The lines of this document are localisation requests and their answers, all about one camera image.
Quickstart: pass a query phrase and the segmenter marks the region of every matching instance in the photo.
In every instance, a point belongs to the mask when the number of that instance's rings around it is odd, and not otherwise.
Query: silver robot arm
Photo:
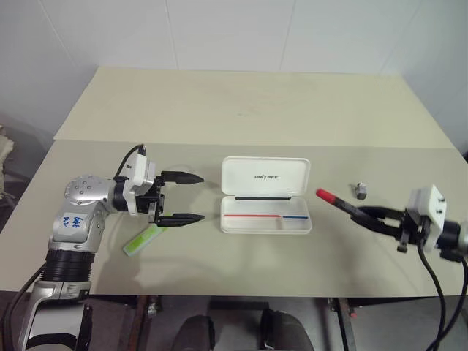
[[[81,301],[91,289],[91,264],[109,214],[145,213],[149,222],[162,227],[182,226],[204,218],[195,214],[160,216],[164,206],[160,189],[166,181],[193,184],[203,179],[184,172],[163,171],[161,176],[155,173],[155,164],[146,159],[146,149],[140,145],[125,156],[114,179],[82,175],[67,185],[64,204],[53,223],[45,266],[34,283],[23,319],[18,350],[45,344],[88,349],[92,310]]]

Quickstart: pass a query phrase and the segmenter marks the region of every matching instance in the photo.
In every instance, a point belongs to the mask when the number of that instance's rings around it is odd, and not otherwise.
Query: wall tile
[[[78,65],[177,68],[164,0],[41,0]]]
[[[420,0],[297,0],[282,70],[378,73]]]
[[[37,1],[0,1],[0,48],[1,119],[55,133],[93,71],[72,63]]]
[[[293,0],[168,0],[181,69],[277,71]]]
[[[468,152],[468,90],[465,86],[441,111],[435,120],[450,138],[454,146],[462,153]]]
[[[466,85],[467,63],[467,1],[425,0],[382,73],[401,73],[434,116]]]

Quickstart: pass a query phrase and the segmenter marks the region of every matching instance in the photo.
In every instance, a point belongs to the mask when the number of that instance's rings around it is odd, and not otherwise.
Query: green object
[[[166,229],[167,227],[158,227],[154,223],[150,224],[148,228],[135,236],[124,246],[124,252],[129,257],[136,255],[143,249],[143,247],[151,243],[155,237],[164,232]]]

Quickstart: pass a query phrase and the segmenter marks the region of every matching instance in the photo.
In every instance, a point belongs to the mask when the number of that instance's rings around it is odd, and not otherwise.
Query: small gray object
[[[358,200],[364,200],[367,196],[367,185],[364,183],[358,183],[354,188],[354,192]]]

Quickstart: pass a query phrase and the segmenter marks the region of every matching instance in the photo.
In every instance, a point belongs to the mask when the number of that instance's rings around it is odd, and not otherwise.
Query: cable
[[[118,177],[118,175],[120,174],[120,172],[122,171],[122,169],[124,168],[124,165],[125,165],[125,162],[128,160],[128,158],[130,157],[131,154],[133,154],[137,149],[140,149],[140,150],[143,150],[143,147],[144,145],[143,144],[138,144],[136,146],[134,146],[133,148],[131,148],[129,150],[129,152],[127,152],[127,154],[124,156],[124,158],[122,159],[122,162],[120,163],[120,165],[118,166],[118,169],[117,169],[117,172],[116,174],[114,175],[114,180]]]
[[[433,347],[436,345],[436,344],[439,344],[449,333],[450,333],[450,330],[453,328],[453,326],[455,325],[455,322],[458,318],[458,316],[460,315],[461,313],[461,310],[463,309],[463,303],[464,303],[464,300],[465,300],[465,297],[467,295],[467,288],[468,288],[468,264],[467,262],[465,261],[465,259],[463,259],[461,261],[461,264],[463,265],[463,271],[464,271],[464,278],[463,278],[463,287],[461,288],[461,295],[460,295],[460,298],[458,299],[458,303],[456,305],[456,308],[455,308],[455,311],[453,312],[453,316],[452,318],[450,319],[450,321],[448,322],[447,324],[447,327],[444,329],[444,331],[442,332],[442,335],[438,336],[430,345],[429,347],[427,348],[426,351],[429,351],[429,350],[432,350]]]
[[[437,279],[436,274],[432,270],[431,266],[429,265],[429,262],[427,262],[426,256],[423,251],[423,244],[424,242],[421,240],[418,244],[418,254],[419,258],[421,259],[421,262],[423,263],[424,267],[429,273],[429,276],[431,276],[432,281],[434,282],[434,285],[437,290],[437,294],[439,295],[440,299],[440,321],[439,321],[439,330],[437,331],[437,338],[438,340],[440,336],[442,335],[442,332],[444,331],[444,324],[445,324],[445,313],[446,313],[446,305],[445,305],[445,298],[444,298],[444,293],[442,292],[442,288],[440,287],[439,280]],[[437,351],[439,349],[439,341],[436,341],[434,344],[434,351]]]
[[[45,268],[45,263],[40,266],[40,268],[32,275],[31,278],[23,285],[23,287],[18,291],[15,297],[12,299],[12,302],[8,305],[1,321],[1,332],[2,332],[2,341],[3,341],[3,351],[14,351],[13,347],[13,336],[12,336],[12,313],[15,309],[18,302],[23,297],[24,293],[27,291],[29,286],[34,283],[37,277],[42,273]]]

